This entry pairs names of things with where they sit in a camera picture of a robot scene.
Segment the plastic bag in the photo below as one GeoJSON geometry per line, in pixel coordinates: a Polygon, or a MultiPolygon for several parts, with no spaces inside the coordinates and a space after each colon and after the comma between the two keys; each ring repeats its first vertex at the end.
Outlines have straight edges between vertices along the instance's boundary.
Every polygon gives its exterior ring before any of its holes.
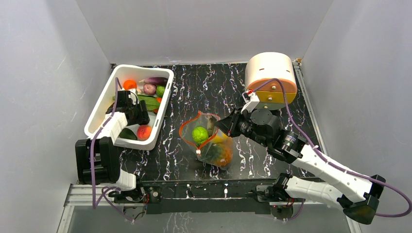
{"type": "Polygon", "coordinates": [[[233,158],[233,140],[214,126],[214,122],[219,119],[220,117],[215,114],[204,114],[199,111],[195,118],[183,123],[179,135],[199,161],[226,170],[233,158]]]}

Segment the floor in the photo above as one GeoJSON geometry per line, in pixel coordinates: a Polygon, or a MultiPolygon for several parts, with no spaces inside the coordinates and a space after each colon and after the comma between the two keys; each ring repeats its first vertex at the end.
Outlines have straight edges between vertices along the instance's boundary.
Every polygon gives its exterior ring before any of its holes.
{"type": "Polygon", "coordinates": [[[349,233],[346,217],[325,205],[307,204],[301,216],[283,223],[255,213],[171,213],[126,222],[110,206],[76,206],[69,233],[349,233]]]}
{"type": "MultiPolygon", "coordinates": [[[[228,170],[199,162],[179,137],[179,128],[198,111],[224,117],[236,106],[243,106],[240,94],[244,91],[246,64],[160,67],[173,70],[175,82],[156,147],[152,151],[118,148],[123,169],[137,174],[143,181],[276,178],[281,172],[298,177],[312,176],[305,170],[277,161],[264,147],[244,136],[234,138],[233,160],[228,170]]],[[[290,107],[296,123],[317,144],[300,87],[290,107]]],[[[297,131],[284,109],[280,116],[283,127],[297,131]]]]}
{"type": "MultiPolygon", "coordinates": [[[[276,178],[281,172],[299,177],[312,176],[304,170],[277,161],[267,155],[265,148],[243,136],[235,138],[232,164],[227,171],[223,171],[196,160],[193,152],[179,137],[180,126],[195,117],[198,111],[224,117],[234,107],[243,105],[240,94],[244,89],[245,66],[246,64],[163,66],[174,71],[175,83],[156,147],[152,151],[118,148],[122,168],[148,182],[276,178]]],[[[300,88],[291,104],[291,111],[295,121],[317,144],[316,133],[300,88]]],[[[284,109],[280,115],[283,126],[296,132],[284,109]]],[[[294,208],[297,211],[298,205],[294,205],[294,208]]],[[[126,214],[133,216],[133,211],[140,212],[138,209],[128,209],[126,214]]],[[[100,206],[97,210],[88,206],[76,206],[69,227],[69,232],[73,233],[140,231],[348,233],[350,229],[341,211],[321,204],[306,204],[302,214],[287,223],[274,220],[271,215],[247,212],[185,212],[146,215],[132,224],[109,206],[100,206]]]]}

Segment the black marble surface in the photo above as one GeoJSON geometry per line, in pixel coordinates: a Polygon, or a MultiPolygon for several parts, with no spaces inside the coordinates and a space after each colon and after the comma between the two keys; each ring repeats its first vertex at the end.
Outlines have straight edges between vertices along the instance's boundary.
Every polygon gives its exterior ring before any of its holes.
{"type": "MultiPolygon", "coordinates": [[[[137,174],[143,181],[276,178],[281,172],[313,176],[277,161],[264,147],[244,136],[234,138],[233,160],[228,170],[196,160],[179,137],[180,126],[198,111],[224,117],[236,106],[244,105],[240,94],[244,91],[246,64],[160,67],[173,70],[175,79],[156,146],[151,151],[118,148],[122,169],[137,174]]],[[[318,144],[300,88],[290,107],[295,122],[318,144]]],[[[284,108],[280,115],[283,127],[297,132],[284,108]]]]}

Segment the black bracket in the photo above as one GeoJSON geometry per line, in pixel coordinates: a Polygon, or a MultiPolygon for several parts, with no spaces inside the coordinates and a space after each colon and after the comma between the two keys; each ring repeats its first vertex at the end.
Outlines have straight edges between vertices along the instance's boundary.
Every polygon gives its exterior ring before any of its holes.
{"type": "MultiPolygon", "coordinates": [[[[77,176],[81,184],[91,184],[90,139],[78,140],[75,145],[77,176]]],[[[94,173],[96,184],[116,183],[120,176],[119,158],[110,137],[102,137],[94,144],[94,173]]]]}
{"type": "Polygon", "coordinates": [[[137,202],[143,199],[143,185],[140,179],[136,176],[136,188],[128,191],[112,191],[109,193],[109,197],[115,198],[115,203],[130,203],[137,202]]]}
{"type": "MultiPolygon", "coordinates": [[[[379,175],[371,176],[371,178],[386,182],[386,180],[379,175]]],[[[343,212],[346,216],[359,223],[369,225],[372,223],[376,210],[378,209],[379,198],[382,191],[382,185],[372,183],[370,192],[363,195],[363,197],[365,197],[364,201],[353,203],[345,195],[342,195],[337,201],[343,207],[343,212]]]]}
{"type": "Polygon", "coordinates": [[[288,187],[286,184],[288,180],[292,178],[291,174],[281,173],[276,180],[276,183],[270,185],[258,185],[254,193],[257,195],[259,202],[274,202],[274,201],[286,201],[291,198],[285,189],[288,187]]]}
{"type": "MultiPolygon", "coordinates": [[[[116,104],[116,112],[121,112],[126,115],[127,125],[147,125],[150,118],[147,112],[146,102],[144,100],[139,101],[138,104],[133,104],[133,100],[130,98],[132,93],[130,91],[118,91],[118,100],[116,104]]],[[[109,114],[113,111],[112,104],[106,111],[109,114]]]]}

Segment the gray wall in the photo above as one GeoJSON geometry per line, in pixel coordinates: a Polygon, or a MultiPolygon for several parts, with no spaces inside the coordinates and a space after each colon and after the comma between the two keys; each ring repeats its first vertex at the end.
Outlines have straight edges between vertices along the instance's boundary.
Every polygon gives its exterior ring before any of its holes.
{"type": "Polygon", "coordinates": [[[246,62],[305,54],[333,0],[78,0],[109,62],[246,62]]]}
{"type": "Polygon", "coordinates": [[[74,0],[2,2],[1,232],[56,232],[109,69],[74,0]]]}
{"type": "MultiPolygon", "coordinates": [[[[332,158],[379,174],[412,197],[412,1],[335,0],[303,59],[309,92],[332,158]]],[[[385,189],[378,212],[406,202],[385,189]]],[[[363,233],[411,232],[412,215],[376,217],[363,233]]]]}

